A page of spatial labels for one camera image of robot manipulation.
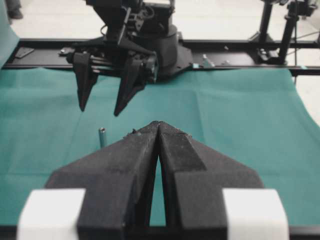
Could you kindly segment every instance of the black metal frame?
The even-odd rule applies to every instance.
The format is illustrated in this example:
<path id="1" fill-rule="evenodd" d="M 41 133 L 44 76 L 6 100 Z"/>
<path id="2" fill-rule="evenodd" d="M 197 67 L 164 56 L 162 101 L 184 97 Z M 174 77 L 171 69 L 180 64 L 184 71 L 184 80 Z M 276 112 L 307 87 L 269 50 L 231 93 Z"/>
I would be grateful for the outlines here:
<path id="1" fill-rule="evenodd" d="M 21 39 L 15 51 L 3 69 L 30 69 L 48 68 L 56 70 L 72 70 L 64 56 L 59 56 L 60 50 L 70 47 L 73 43 L 84 42 L 86 39 Z M 252 42 L 250 40 L 180 40 L 182 45 L 191 49 L 195 63 L 199 63 L 199 68 L 193 71 L 202 70 L 233 70 L 243 68 L 286 68 L 292 76 L 320 75 L 319 66 L 287 66 L 270 65 L 260 63 L 257 56 L 257 49 L 277 49 L 281 46 L 281 41 L 273 42 Z M 15 54 L 21 47 L 35 49 L 32 53 L 22 59 L 15 58 Z M 291 42 L 292 49 L 318 49 L 316 41 Z M 203 55 L 215 63 L 213 67 L 202 67 Z M 119 76 L 120 72 L 113 72 L 113 76 Z"/>
<path id="2" fill-rule="evenodd" d="M 148 228 L 128 229 L 125 236 L 126 240 L 183 240 L 179 229 L 172 229 L 165 226 L 151 226 Z M 99 231 L 91 232 L 88 230 L 79 230 L 79 233 L 88 236 L 81 240 L 94 240 L 101 238 Z M 16 240 L 16 226 L 0 226 L 0 239 Z M 318 240 L 320 239 L 320 226 L 290 226 L 290 240 Z M 216 230 L 212 240 L 225 240 L 225 233 L 221 229 Z"/>

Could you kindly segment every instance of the teal fabric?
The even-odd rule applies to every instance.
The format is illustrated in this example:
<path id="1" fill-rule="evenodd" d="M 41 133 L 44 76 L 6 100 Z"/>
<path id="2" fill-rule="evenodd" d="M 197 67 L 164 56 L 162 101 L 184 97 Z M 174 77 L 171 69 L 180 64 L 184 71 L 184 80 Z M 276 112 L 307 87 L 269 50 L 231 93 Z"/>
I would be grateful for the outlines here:
<path id="1" fill-rule="evenodd" d="M 72 72 L 0 72 L 0 225 L 16 224 L 29 192 L 50 173 L 153 120 L 258 171 L 276 188 L 291 225 L 320 224 L 320 128 L 299 98 L 288 70 L 190 71 L 148 85 L 113 116 L 119 79 L 99 77 L 81 113 Z M 157 170 L 151 224 L 164 225 Z"/>
<path id="2" fill-rule="evenodd" d="M 5 1 L 0 0 L 0 69 L 17 46 L 19 38 L 12 31 L 7 17 Z"/>

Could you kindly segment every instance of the white plastic block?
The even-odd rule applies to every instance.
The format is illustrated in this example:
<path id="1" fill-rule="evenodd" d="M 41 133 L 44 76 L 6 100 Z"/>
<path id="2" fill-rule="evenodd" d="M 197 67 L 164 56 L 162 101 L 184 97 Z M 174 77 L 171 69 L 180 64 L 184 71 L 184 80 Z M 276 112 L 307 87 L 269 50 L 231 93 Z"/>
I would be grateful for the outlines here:
<path id="1" fill-rule="evenodd" d="M 77 221 L 86 190 L 33 190 L 21 212 L 17 240 L 78 240 Z"/>
<path id="2" fill-rule="evenodd" d="M 228 240 L 289 240 L 288 219 L 274 189 L 224 188 Z"/>

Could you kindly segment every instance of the white floor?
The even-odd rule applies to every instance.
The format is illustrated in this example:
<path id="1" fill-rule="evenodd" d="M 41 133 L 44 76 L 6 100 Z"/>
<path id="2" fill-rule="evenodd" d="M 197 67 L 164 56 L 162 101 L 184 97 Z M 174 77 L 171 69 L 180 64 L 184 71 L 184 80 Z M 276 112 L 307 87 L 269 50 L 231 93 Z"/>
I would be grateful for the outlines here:
<path id="1" fill-rule="evenodd" d="M 84 0 L 21 0 L 23 20 L 14 20 L 12 28 L 21 38 L 90 39 L 100 36 L 103 22 Z M 176 0 L 174 24 L 184 39 L 247 39 L 258 29 L 261 0 Z M 288 12 L 275 5 L 269 34 L 282 38 Z M 298 22 L 298 36 L 319 31 L 320 9 L 307 20 Z M 315 40 L 312 35 L 304 40 Z M 294 54 L 288 56 L 294 64 Z M 320 50 L 298 52 L 301 66 L 320 66 Z M 300 76 L 297 90 L 311 117 L 320 125 L 320 77 Z"/>

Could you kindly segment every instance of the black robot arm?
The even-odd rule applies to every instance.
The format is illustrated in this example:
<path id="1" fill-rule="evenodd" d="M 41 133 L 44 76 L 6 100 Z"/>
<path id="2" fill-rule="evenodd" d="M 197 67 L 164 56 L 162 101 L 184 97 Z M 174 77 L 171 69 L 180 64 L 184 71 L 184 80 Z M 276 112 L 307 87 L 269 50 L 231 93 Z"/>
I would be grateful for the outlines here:
<path id="1" fill-rule="evenodd" d="M 79 106 L 85 110 L 98 75 L 121 77 L 114 115 L 118 116 L 147 83 L 167 79 L 192 65 L 189 49 L 178 42 L 170 4 L 142 0 L 87 0 L 107 27 L 103 37 L 74 45 L 73 64 Z"/>

